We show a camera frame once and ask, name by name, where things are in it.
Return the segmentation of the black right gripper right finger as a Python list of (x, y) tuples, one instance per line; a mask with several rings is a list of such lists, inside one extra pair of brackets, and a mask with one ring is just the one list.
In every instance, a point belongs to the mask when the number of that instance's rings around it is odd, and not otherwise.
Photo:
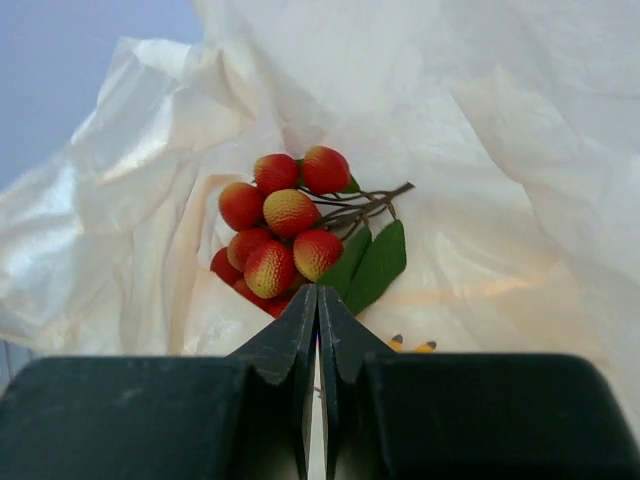
[(397, 353), (318, 292), (330, 479), (635, 479), (601, 373), (566, 354)]

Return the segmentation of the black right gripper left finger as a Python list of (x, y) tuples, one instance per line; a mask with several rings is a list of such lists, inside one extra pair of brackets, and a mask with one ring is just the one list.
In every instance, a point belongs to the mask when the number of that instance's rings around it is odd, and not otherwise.
[(317, 290), (225, 357), (49, 357), (1, 399), (5, 479), (304, 479)]

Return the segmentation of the red lychee bunch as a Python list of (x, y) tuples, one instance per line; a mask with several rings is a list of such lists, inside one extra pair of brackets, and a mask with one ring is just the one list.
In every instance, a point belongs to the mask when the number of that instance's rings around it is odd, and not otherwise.
[(393, 205), (413, 190), (366, 191), (339, 151), (317, 145), (302, 158), (258, 158), (249, 182), (218, 197), (234, 235), (210, 262), (235, 292), (274, 318), (304, 286), (333, 288), (349, 312), (372, 306), (407, 266), (403, 222)]

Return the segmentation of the translucent banana print plastic bag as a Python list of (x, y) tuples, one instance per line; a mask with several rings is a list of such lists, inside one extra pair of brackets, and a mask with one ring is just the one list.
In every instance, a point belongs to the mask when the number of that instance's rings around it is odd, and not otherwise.
[(226, 354), (267, 315), (208, 270), (260, 155), (341, 151), (408, 265), (363, 313), (440, 351), (588, 358), (639, 422), (635, 1), (198, 1), (122, 39), (94, 111), (1, 196), (1, 335), (43, 354)]

